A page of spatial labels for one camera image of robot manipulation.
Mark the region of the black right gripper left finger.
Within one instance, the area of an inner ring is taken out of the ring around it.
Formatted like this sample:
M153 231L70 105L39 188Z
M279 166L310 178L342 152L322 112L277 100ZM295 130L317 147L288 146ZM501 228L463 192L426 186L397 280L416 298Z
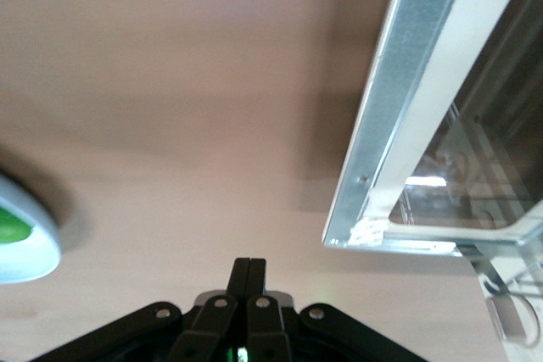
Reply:
M37 361L232 361L246 329L252 260L234 261L227 288L183 313L157 302L46 352Z

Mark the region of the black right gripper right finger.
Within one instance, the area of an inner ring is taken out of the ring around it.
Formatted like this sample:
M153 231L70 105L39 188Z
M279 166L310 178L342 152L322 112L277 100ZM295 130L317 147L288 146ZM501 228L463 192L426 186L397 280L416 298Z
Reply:
M250 361L422 361L423 357L329 304L300 312L266 290L266 261L244 260Z

